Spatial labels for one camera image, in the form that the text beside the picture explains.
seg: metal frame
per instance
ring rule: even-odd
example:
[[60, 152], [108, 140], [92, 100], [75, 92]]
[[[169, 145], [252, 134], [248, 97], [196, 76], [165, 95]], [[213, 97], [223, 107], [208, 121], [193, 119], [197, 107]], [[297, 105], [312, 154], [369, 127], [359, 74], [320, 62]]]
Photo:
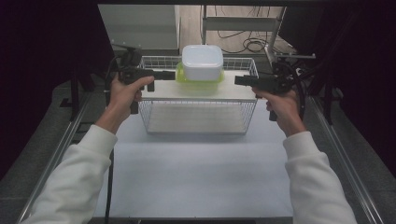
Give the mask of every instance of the metal frame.
[[329, 137], [329, 140], [332, 144], [332, 148], [334, 149], [335, 153], [337, 154], [340, 163], [346, 172], [346, 177], [349, 180], [350, 185], [354, 189], [360, 203], [361, 207], [363, 208], [364, 213], [368, 217], [370, 223], [377, 224], [377, 223], [384, 223], [381, 216], [378, 213], [378, 209], [374, 203], [373, 198], [371, 197], [369, 191], [364, 186], [361, 178], [358, 175], [358, 172], [355, 170], [350, 158], [347, 155], [347, 151], [344, 148], [343, 144], [341, 143], [340, 139], [338, 138], [337, 132], [335, 131], [332, 125], [326, 121], [325, 116], [321, 113], [323, 110], [318, 97], [310, 96], [308, 100], [314, 107], [314, 110], [320, 120], [320, 124], [323, 127], [324, 132]]
[[44, 185], [49, 178], [52, 171], [55, 167], [61, 162], [64, 153], [66, 152], [67, 148], [69, 147], [73, 135], [76, 133], [78, 126], [81, 122], [85, 111], [87, 110], [88, 102], [90, 101], [92, 96], [91, 92], [84, 92], [81, 99], [81, 108], [75, 116], [73, 121], [70, 121], [66, 131], [64, 132], [64, 136], [62, 137], [59, 145], [56, 147], [55, 151], [53, 152], [51, 158], [49, 159], [49, 163], [47, 164], [46, 169], [44, 170], [43, 174], [40, 176], [37, 184], [35, 185], [35, 189], [33, 190], [32, 194], [29, 197], [26, 205], [24, 206], [20, 217], [18, 218], [17, 223], [21, 223], [23, 220], [30, 216], [30, 212], [32, 210], [32, 205], [35, 199], [40, 194], [41, 190], [44, 188]]
[[264, 31], [272, 32], [265, 54], [270, 64], [276, 62], [274, 44], [286, 7], [282, 7], [276, 18], [207, 17], [206, 7], [202, 17], [202, 44], [206, 44], [207, 31]]

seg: hand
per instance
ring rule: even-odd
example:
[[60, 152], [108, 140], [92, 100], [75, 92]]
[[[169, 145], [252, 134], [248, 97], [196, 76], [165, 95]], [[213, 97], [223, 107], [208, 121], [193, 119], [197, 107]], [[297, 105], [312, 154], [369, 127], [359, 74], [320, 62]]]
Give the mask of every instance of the hand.
[[257, 88], [252, 88], [252, 90], [260, 97], [268, 100], [267, 110], [276, 113], [276, 122], [287, 137], [306, 131], [298, 113], [295, 91], [289, 91], [281, 95], [273, 95], [268, 91], [260, 91]]
[[132, 101], [140, 102], [142, 86], [154, 81], [154, 77], [142, 77], [130, 85], [124, 85], [116, 75], [111, 82], [110, 103], [103, 115], [96, 121], [96, 125], [112, 133], [116, 133], [123, 121], [131, 114]]

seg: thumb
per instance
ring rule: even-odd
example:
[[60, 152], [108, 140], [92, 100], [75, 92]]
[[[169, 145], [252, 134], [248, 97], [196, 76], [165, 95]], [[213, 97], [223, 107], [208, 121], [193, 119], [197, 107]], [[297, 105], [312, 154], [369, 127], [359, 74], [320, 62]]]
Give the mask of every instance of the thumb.
[[137, 81], [135, 81], [134, 83], [130, 84], [128, 86], [129, 87], [128, 89], [137, 91], [141, 87], [150, 84], [152, 81], [154, 81], [154, 77], [153, 76], [151, 76], [151, 77], [141, 77]]

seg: white sweatshirt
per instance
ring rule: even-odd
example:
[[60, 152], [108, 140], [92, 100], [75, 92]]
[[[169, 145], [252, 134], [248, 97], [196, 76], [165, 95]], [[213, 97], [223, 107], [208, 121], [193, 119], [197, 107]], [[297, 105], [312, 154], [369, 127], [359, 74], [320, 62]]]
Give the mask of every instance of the white sweatshirt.
[[[95, 211], [109, 155], [117, 137], [92, 125], [78, 145], [72, 145], [35, 200], [22, 223], [87, 223]], [[290, 198], [294, 223], [356, 223], [337, 175], [311, 133], [284, 141], [288, 154]]]

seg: floor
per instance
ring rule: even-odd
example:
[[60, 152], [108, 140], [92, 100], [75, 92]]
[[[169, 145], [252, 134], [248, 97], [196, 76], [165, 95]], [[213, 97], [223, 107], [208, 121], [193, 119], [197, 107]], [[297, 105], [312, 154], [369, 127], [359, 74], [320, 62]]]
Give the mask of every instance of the floor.
[[[247, 16], [250, 10], [253, 8], [238, 8], [243, 9], [239, 11], [239, 15]], [[210, 8], [208, 13], [214, 13], [214, 8]], [[188, 23], [182, 23], [182, 25], [188, 24], [190, 28], [199, 27], [199, 21], [193, 20], [192, 18], [199, 18], [199, 7], [188, 7], [183, 10], [186, 20], [191, 20]], [[237, 11], [235, 8], [217, 7], [218, 13], [229, 15]], [[267, 9], [262, 9], [263, 14], [266, 16]], [[199, 30], [188, 29], [181, 33], [180, 47], [186, 43], [199, 44]], [[237, 35], [231, 39], [217, 39], [217, 32], [211, 32], [208, 35], [207, 42], [217, 44], [223, 49], [228, 51], [238, 51], [243, 48], [242, 42], [248, 37], [248, 35]], [[222, 35], [231, 35], [230, 33], [221, 33]], [[282, 43], [281, 39], [276, 41], [276, 47], [281, 51], [293, 50], [290, 46]], [[243, 54], [252, 54], [251, 51], [245, 50]], [[259, 69], [268, 70], [269, 65], [265, 57], [262, 57], [262, 52], [252, 55], [256, 61], [256, 65]], [[103, 81], [96, 76], [93, 76], [96, 82], [96, 90], [90, 93], [90, 99], [88, 105], [90, 109], [87, 109], [86, 113], [82, 117], [80, 125], [76, 134], [73, 135], [73, 139], [70, 139], [71, 143], [78, 142], [79, 139], [84, 135], [87, 127], [100, 116], [101, 111], [105, 107], [105, 99], [103, 95]], [[80, 91], [81, 101], [84, 101], [83, 91]], [[0, 182], [0, 218], [4, 224], [16, 223], [23, 207], [29, 202], [32, 192], [35, 191], [35, 186], [39, 184], [40, 176], [46, 171], [47, 164], [50, 158], [53, 156], [54, 149], [57, 148], [62, 141], [64, 141], [64, 133], [71, 125], [69, 118], [71, 115], [71, 109], [69, 107], [60, 107], [60, 103], [63, 99], [70, 98], [70, 84], [68, 82], [57, 87], [52, 94], [52, 104], [48, 109], [46, 116], [37, 127], [35, 134], [27, 144], [25, 150], [22, 152], [20, 157], [16, 160], [12, 168], [9, 170], [7, 175]], [[334, 101], [332, 104], [332, 130], [337, 134], [339, 142], [342, 147], [346, 150], [346, 154], [350, 158], [350, 164], [353, 164], [353, 169], [359, 175], [364, 189], [367, 190], [367, 194], [375, 203], [375, 208], [382, 217], [383, 223], [396, 223], [396, 180], [392, 174], [388, 171], [383, 162], [375, 154], [374, 150], [361, 136], [358, 130], [350, 123], [348, 118], [340, 109], [338, 102]], [[316, 143], [320, 150], [326, 152], [329, 156], [330, 163], [334, 171], [338, 174], [339, 178], [343, 183], [343, 187], [346, 193], [346, 198], [351, 204], [358, 223], [382, 223], [381, 221], [373, 222], [370, 221], [366, 216], [365, 211], [361, 206], [361, 194], [357, 191], [350, 181], [350, 172], [340, 160], [340, 155], [329, 135], [327, 135], [326, 128], [320, 121], [320, 116], [316, 110], [316, 104], [311, 101], [307, 101], [306, 112], [304, 122], [307, 128], [311, 131], [314, 136]], [[284, 218], [263, 218], [254, 220], [256, 223], [291, 223], [291, 217]], [[103, 223], [102, 219], [94, 219], [91, 223]], [[130, 223], [125, 220], [111, 220], [111, 223]]]
[[[229, 7], [229, 6], [209, 6], [207, 7], [207, 17], [229, 16], [229, 17], [269, 17], [275, 18], [281, 7]], [[181, 6], [181, 35], [180, 48], [186, 45], [201, 44], [202, 32], [199, 27], [200, 15], [203, 15], [203, 9], [200, 6]], [[236, 31], [207, 31], [206, 44], [216, 44], [223, 49], [223, 53], [239, 54], [264, 54], [262, 43], [270, 39], [272, 32], [236, 32]], [[275, 50], [280, 52], [294, 52], [294, 49], [288, 46], [281, 38], [277, 37]]]

